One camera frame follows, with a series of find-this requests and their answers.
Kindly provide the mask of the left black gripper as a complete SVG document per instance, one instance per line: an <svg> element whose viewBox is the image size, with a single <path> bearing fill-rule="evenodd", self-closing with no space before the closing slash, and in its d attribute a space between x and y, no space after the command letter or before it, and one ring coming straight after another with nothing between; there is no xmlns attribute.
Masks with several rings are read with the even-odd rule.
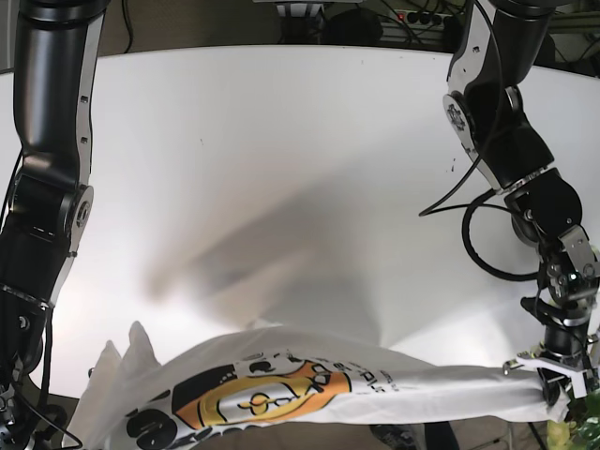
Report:
<svg viewBox="0 0 600 450"><path fill-rule="evenodd" d="M566 395L581 399L599 389L599 358L593 355L599 336L590 331L588 320L542 319L542 340L518 352L502 365L502 374L531 372L537 377L542 398L549 407Z"/></svg>

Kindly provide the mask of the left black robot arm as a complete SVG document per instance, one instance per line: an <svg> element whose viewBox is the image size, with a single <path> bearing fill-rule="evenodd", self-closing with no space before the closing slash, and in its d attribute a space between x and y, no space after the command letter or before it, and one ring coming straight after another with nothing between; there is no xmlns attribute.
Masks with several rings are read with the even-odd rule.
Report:
<svg viewBox="0 0 600 450"><path fill-rule="evenodd" d="M534 369L544 398L554 404L569 391L585 398L599 386L589 324L599 292L599 254L582 225L575 189L554 167L554 157L524 111L520 83L539 53L554 1L470 1L463 37L447 74L446 117L489 188L465 209L461 239L472 261L495 278L532 281L539 294L521 306L545 327L540 352L522 352L505 371ZM474 213L501 195L515 234L539 259L529 274L485 262L471 239Z"/></svg>

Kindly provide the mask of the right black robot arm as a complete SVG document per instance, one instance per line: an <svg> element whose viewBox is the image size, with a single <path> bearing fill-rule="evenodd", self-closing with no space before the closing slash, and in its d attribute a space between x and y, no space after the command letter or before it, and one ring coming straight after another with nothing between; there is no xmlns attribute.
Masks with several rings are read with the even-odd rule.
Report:
<svg viewBox="0 0 600 450"><path fill-rule="evenodd" d="M1 208L1 445L44 449L53 311L93 205L91 102L104 1L22 1L13 116L21 150Z"/></svg>

